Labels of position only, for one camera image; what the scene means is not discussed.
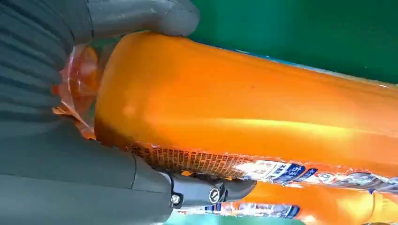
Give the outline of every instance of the green background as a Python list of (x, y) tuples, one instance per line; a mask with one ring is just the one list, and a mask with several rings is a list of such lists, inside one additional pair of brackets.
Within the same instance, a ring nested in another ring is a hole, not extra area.
[(298, 220), (262, 217), (225, 217), (213, 214), (183, 215), (173, 212), (164, 225), (304, 225)]
[(195, 41), (398, 83), (396, 0), (193, 2)]

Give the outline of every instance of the bottle label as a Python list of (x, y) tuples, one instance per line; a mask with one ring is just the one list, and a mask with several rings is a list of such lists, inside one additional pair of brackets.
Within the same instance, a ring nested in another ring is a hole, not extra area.
[(299, 212), (296, 205), (241, 203), (235, 215), (293, 219)]

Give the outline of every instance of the transparent plastic wrap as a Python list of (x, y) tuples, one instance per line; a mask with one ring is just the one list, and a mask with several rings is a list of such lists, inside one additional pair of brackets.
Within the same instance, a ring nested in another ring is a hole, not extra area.
[(89, 45), (75, 46), (65, 68), (60, 72), (62, 84), (54, 87), (62, 105), (54, 113), (72, 116), (86, 138), (94, 138), (94, 104), (100, 73), (96, 52)]
[(104, 72), (95, 134), (153, 167), (398, 194), (398, 89), (150, 32)]

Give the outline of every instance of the gray machine part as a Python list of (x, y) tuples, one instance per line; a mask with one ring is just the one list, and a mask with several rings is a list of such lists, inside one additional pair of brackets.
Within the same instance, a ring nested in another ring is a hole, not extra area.
[(155, 4), (172, 17), (141, 14), (150, 0), (104, 2), (122, 16), (101, 20), (101, 7), (85, 0), (0, 1), (0, 224), (148, 225), (171, 214), (169, 179), (137, 157), (84, 139), (72, 121), (53, 115), (61, 101), (51, 88), (61, 83), (74, 45), (148, 28), (187, 35), (199, 15), (179, 0)]
[(137, 30), (187, 36), (199, 23), (190, 0), (87, 0), (95, 38)]
[(255, 180), (214, 180), (205, 174), (190, 177), (171, 174), (170, 177), (173, 193), (181, 197), (174, 206), (177, 209), (241, 200), (257, 185)]

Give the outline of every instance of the plastic bottle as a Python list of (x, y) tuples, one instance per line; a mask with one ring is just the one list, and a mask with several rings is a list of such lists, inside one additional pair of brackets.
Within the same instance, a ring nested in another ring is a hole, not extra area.
[(232, 215), (294, 218), (306, 225), (361, 225), (398, 221), (398, 204), (380, 193), (260, 182), (242, 201), (224, 203)]
[(152, 166), (397, 193), (398, 90), (150, 32), (125, 36), (95, 133)]

